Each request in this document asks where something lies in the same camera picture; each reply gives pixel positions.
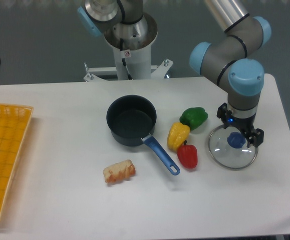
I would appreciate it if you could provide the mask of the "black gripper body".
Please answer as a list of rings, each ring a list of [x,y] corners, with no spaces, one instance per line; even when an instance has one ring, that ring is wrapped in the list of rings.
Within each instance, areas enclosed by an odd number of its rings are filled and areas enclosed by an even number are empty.
[[[249,117],[237,117],[232,111],[228,110],[226,113],[227,123],[230,126],[237,128],[240,132],[251,133],[256,114]]]

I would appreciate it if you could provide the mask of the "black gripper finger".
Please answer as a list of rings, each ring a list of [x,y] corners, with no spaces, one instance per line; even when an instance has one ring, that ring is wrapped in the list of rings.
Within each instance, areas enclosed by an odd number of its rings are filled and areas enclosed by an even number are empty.
[[[217,118],[221,119],[223,128],[226,129],[230,126],[231,123],[231,111],[227,108],[227,103],[223,103],[217,109]]]
[[[247,147],[254,146],[257,148],[263,143],[264,131],[259,128],[250,128],[244,132],[244,137],[247,141]]]

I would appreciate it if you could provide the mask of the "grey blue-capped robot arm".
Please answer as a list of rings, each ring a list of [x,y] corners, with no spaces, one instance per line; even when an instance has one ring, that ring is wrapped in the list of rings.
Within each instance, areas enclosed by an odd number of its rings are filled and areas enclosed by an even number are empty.
[[[189,57],[190,67],[227,93],[217,110],[224,127],[235,127],[249,145],[263,143],[264,133],[254,128],[264,84],[262,65],[249,59],[271,37],[271,27],[261,17],[251,17],[238,0],[208,0],[206,6],[224,31],[225,39],[212,45],[199,43]],[[151,45],[158,28],[144,12],[140,0],[87,0],[78,16],[93,36],[104,36],[114,53],[119,80],[150,79]]]

